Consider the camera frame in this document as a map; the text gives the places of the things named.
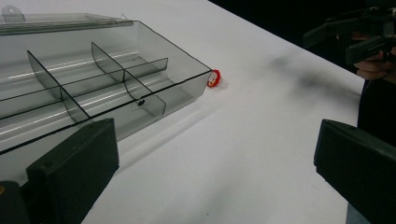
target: clear plastic organizer tray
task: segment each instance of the clear plastic organizer tray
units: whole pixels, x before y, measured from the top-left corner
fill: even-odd
[[[141,21],[16,8],[3,17],[0,155],[48,136],[56,145],[103,118],[121,140],[201,96],[211,72]]]

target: red object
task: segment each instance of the red object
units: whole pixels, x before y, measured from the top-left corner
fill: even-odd
[[[210,74],[209,80],[207,81],[207,87],[214,88],[220,84],[221,74],[218,69],[213,69]]]

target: white table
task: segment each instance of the white table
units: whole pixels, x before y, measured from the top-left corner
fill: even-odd
[[[356,125],[363,80],[204,0],[3,0],[145,23],[230,83],[119,142],[98,223],[344,224],[313,164],[323,119]]]

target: black background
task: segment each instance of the black background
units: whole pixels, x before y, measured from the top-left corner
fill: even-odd
[[[209,1],[299,47],[303,47],[304,33],[320,26],[326,19],[366,8],[365,0]],[[345,64],[345,52],[338,46],[336,38],[330,37],[307,50],[355,73],[353,65]]]

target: human hand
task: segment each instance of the human hand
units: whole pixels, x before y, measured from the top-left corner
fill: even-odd
[[[356,40],[364,40],[369,38],[368,35],[353,34],[352,38]],[[396,84],[396,47],[390,52],[388,61],[384,61],[384,52],[380,51],[375,56],[368,58],[362,62],[354,63],[358,68],[357,75],[366,80],[374,80],[383,78],[393,84]]]

